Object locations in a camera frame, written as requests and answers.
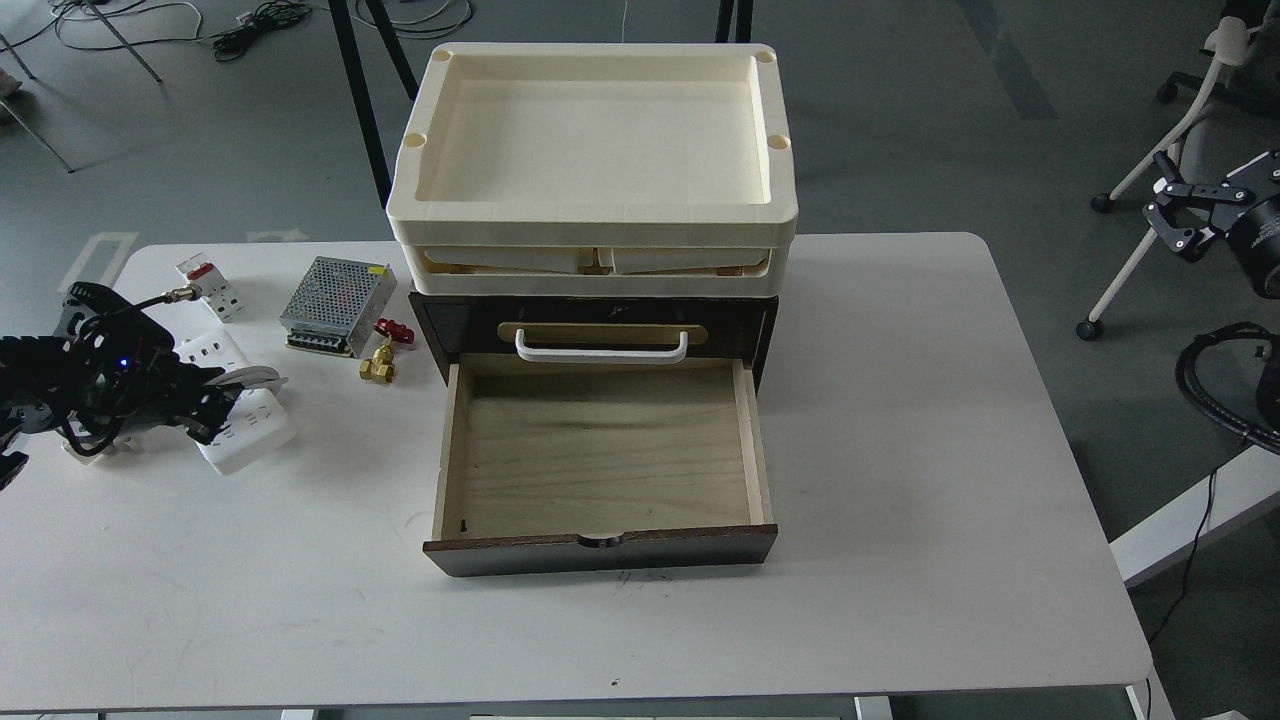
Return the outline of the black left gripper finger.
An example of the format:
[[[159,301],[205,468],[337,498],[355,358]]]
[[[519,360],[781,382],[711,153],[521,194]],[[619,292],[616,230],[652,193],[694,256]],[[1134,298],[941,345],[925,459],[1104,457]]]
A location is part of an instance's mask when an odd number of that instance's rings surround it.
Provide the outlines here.
[[[186,368],[180,378],[180,424],[198,445],[210,445],[224,429],[242,386],[214,384],[225,372],[220,366]]]

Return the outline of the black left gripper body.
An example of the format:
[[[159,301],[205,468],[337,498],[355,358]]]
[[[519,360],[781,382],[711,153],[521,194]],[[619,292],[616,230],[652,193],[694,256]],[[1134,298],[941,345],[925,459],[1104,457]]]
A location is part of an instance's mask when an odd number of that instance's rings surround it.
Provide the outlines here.
[[[105,284],[73,283],[63,304],[59,425],[68,419],[95,428],[120,418],[128,434],[182,427],[180,378],[197,365],[179,359],[172,333],[146,311],[196,299],[200,291],[191,284],[133,304]]]

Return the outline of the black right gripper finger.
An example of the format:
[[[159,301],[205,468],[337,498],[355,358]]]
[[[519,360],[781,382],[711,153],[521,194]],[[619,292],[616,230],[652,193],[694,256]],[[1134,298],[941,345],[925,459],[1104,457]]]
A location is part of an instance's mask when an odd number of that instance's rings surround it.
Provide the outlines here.
[[[1167,152],[1157,151],[1152,160],[1160,169],[1162,179],[1153,186],[1157,196],[1183,199],[1189,201],[1244,204],[1254,200],[1254,192],[1231,184],[1189,184],[1187,183]]]
[[[1197,263],[1226,234],[1217,220],[1234,220],[1235,208],[1235,199],[1156,199],[1153,202],[1147,202],[1142,211],[1151,228],[1171,251],[1188,263]],[[1176,225],[1176,213],[1187,209],[1207,211],[1210,219],[1201,227]]]

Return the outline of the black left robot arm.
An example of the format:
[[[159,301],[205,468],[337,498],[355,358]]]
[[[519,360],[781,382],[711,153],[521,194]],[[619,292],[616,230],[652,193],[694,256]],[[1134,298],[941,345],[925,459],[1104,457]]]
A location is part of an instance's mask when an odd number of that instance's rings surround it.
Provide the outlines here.
[[[170,332],[146,315],[197,297],[184,287],[132,304],[105,284],[76,282],[50,334],[3,337],[3,484],[28,460],[10,450],[18,434],[56,432],[84,459],[155,427],[182,427],[210,445],[251,386],[182,361]]]

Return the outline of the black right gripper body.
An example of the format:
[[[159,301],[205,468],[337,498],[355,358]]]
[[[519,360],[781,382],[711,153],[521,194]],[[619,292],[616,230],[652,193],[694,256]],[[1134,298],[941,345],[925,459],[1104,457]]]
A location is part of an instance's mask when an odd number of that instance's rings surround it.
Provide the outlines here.
[[[1225,176],[1253,199],[1228,229],[1228,246],[1260,297],[1279,297],[1279,151],[1260,154]]]

